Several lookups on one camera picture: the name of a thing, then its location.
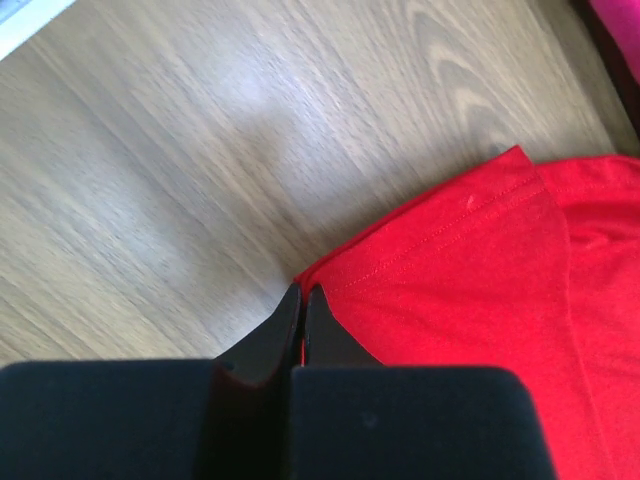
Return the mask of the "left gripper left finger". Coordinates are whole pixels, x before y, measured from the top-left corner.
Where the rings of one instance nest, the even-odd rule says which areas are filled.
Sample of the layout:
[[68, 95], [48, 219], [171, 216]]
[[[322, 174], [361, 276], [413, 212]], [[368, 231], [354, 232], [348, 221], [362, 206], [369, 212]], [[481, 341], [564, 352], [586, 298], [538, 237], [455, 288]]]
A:
[[214, 358], [1, 371], [5, 479], [275, 479], [301, 291]]

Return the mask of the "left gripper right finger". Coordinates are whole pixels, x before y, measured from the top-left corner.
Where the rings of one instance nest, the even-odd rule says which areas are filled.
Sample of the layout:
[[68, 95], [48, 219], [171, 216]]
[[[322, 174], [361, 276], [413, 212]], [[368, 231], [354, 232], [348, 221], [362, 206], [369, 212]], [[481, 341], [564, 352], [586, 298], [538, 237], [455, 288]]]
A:
[[553, 479], [533, 405], [511, 372], [386, 367], [308, 299], [290, 390], [294, 479]]

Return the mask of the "dark red folded t shirt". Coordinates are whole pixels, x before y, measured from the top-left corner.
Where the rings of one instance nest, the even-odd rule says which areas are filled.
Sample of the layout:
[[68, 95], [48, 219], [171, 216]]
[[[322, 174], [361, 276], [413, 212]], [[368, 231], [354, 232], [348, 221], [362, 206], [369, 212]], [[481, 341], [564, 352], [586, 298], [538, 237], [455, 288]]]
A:
[[572, 1], [572, 7], [583, 21], [612, 80], [636, 136], [639, 136], [639, 81], [627, 66], [619, 47], [599, 20], [591, 1]]

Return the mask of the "magenta folded t shirt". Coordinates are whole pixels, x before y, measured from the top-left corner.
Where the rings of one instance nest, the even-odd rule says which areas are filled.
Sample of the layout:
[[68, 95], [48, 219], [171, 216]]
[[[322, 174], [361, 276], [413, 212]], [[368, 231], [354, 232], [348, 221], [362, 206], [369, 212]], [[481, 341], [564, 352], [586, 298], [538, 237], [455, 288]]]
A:
[[592, 0], [590, 5], [639, 81], [639, 0]]

